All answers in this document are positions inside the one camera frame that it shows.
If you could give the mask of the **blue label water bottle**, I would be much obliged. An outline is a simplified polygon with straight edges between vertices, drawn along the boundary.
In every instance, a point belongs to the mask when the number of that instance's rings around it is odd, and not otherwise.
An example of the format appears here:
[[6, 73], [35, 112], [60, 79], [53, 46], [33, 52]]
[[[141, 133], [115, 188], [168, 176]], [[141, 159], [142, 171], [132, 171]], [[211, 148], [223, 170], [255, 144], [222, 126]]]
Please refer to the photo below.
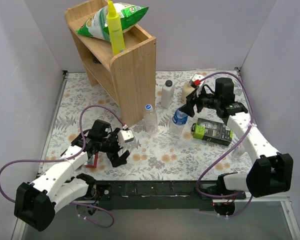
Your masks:
[[188, 115], [182, 112], [179, 108], [175, 111], [170, 124], [169, 124], [169, 131], [170, 133], [177, 137], [180, 136], [183, 132], [185, 124], [188, 121]]

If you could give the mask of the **clear plastic bottle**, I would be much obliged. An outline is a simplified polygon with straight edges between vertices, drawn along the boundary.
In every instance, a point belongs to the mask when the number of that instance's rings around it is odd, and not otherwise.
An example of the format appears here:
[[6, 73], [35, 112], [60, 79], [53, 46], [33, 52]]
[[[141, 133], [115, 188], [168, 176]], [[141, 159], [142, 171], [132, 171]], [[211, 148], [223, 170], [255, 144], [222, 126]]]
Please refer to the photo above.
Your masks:
[[154, 108], [152, 111], [144, 110], [143, 120], [148, 133], [154, 134], [158, 131], [158, 117]]

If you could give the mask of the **blue Pocari Sweat cap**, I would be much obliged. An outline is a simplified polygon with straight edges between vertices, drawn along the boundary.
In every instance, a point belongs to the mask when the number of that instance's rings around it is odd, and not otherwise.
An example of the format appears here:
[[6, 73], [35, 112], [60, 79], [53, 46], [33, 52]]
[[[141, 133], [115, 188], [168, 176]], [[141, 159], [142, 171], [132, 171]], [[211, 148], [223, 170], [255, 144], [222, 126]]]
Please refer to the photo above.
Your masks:
[[151, 104], [147, 104], [147, 105], [145, 106], [145, 109], [146, 109], [147, 111], [152, 111], [152, 110], [153, 110], [153, 106], [152, 106]]

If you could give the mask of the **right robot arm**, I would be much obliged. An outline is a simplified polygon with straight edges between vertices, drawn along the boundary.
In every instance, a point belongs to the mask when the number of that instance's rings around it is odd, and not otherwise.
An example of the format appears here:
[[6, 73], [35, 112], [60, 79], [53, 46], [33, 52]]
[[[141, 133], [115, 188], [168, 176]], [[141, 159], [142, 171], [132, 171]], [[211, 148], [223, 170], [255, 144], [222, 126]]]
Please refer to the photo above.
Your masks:
[[207, 93], [206, 78], [195, 74], [190, 80], [194, 90], [186, 97], [180, 111], [190, 117], [200, 113], [203, 108], [214, 109], [217, 116], [239, 138], [248, 153], [252, 167], [249, 173], [225, 173], [218, 176], [216, 194], [203, 192], [210, 198], [232, 198], [240, 192], [249, 192], [253, 197], [287, 192], [291, 188], [293, 158], [288, 153], [280, 153], [273, 147], [258, 127], [248, 109], [235, 100], [232, 79], [221, 77], [215, 80], [215, 90]]

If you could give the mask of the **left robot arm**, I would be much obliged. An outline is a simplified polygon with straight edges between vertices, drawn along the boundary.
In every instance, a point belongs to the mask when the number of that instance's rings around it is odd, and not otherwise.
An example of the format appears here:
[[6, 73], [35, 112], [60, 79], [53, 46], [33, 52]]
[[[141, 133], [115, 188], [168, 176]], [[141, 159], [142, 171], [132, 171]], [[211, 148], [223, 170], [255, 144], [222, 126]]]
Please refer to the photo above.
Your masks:
[[14, 215], [41, 232], [53, 221], [55, 214], [72, 201], [84, 198], [98, 202], [107, 189], [98, 186], [90, 175], [73, 173], [98, 153], [105, 153], [116, 168], [127, 163], [130, 155], [124, 147], [135, 139], [124, 125], [112, 129], [111, 124], [97, 119], [92, 128], [83, 131], [54, 164], [32, 182], [23, 182], [16, 191]]

